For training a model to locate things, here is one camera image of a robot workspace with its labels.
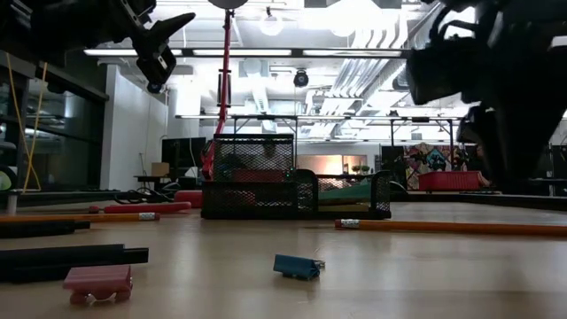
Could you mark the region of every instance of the black mesh basket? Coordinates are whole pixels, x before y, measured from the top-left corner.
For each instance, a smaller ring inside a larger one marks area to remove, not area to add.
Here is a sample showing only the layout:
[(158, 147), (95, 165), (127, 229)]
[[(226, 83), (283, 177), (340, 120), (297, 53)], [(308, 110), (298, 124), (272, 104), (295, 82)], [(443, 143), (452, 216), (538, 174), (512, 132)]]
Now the black mesh basket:
[(216, 182), (289, 182), (292, 169), (291, 134), (214, 136)]
[(206, 182), (203, 209), (206, 219), (301, 219), (295, 182)]
[(392, 218), (390, 210), (390, 171), (379, 171), (372, 176), (370, 185), (370, 210), (376, 214), (377, 219)]
[(317, 176), (309, 169), (298, 169), (295, 172), (298, 184), (298, 210), (301, 217), (311, 219), (316, 216), (319, 206)]

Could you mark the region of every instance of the colorful mural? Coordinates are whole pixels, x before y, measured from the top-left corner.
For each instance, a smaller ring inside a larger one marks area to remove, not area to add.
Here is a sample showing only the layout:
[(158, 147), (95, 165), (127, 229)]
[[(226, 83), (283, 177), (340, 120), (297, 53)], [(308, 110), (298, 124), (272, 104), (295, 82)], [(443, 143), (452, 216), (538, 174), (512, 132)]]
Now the colorful mural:
[(467, 170), (462, 150), (454, 148), (454, 163), (449, 161), (451, 148), (448, 145), (420, 143), (404, 147), (408, 191), (419, 190), (419, 175), (429, 172)]

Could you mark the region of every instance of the window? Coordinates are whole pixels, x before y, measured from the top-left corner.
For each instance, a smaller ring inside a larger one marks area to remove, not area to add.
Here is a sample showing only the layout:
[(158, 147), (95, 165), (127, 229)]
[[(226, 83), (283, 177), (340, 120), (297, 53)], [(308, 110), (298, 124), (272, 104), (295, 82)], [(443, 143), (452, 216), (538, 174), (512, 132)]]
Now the window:
[[(27, 125), (35, 124), (41, 88), (40, 80), (30, 81)], [(43, 85), (39, 123), (49, 128), (54, 134), (59, 133), (96, 143), (102, 142), (105, 106), (90, 102), (70, 92), (58, 93), (58, 91), (60, 92), (61, 89), (48, 84)]]
[(352, 170), (366, 165), (366, 155), (298, 155), (298, 168), (310, 169), (318, 175), (367, 174)]
[[(0, 68), (0, 164), (10, 167), (18, 165), (19, 126), (16, 121), (11, 85), (7, 70)], [(21, 100), (21, 82), (15, 82), (16, 98)]]
[[(34, 130), (26, 128), (26, 142), (31, 148)], [(33, 164), (44, 191), (74, 191), (98, 188), (100, 145), (74, 138), (37, 131)], [(37, 188), (33, 174), (28, 188)]]
[[(31, 149), (33, 127), (39, 109), (33, 165), (42, 189), (97, 189), (102, 156), (104, 104), (91, 102), (45, 83), (42, 105), (39, 108), (41, 89), (40, 80), (30, 80), (26, 141)], [(27, 167), (27, 158), (24, 158), (23, 167)], [(31, 174), (28, 188), (37, 188)]]

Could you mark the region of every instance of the cardboard box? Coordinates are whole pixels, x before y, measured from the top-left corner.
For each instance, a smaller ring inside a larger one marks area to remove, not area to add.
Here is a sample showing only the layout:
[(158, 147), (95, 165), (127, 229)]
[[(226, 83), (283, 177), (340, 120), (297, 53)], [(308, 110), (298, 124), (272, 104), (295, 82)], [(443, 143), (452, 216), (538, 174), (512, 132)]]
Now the cardboard box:
[(169, 174), (169, 163), (152, 163), (151, 175), (152, 176), (165, 176)]

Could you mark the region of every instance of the green mat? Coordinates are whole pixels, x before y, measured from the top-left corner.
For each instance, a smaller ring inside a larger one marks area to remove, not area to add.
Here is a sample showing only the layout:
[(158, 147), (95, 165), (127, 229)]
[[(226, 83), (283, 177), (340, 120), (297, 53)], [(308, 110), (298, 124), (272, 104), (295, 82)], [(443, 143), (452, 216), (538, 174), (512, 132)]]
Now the green mat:
[(339, 190), (319, 192), (319, 201), (336, 199), (370, 201), (370, 184), (356, 185)]

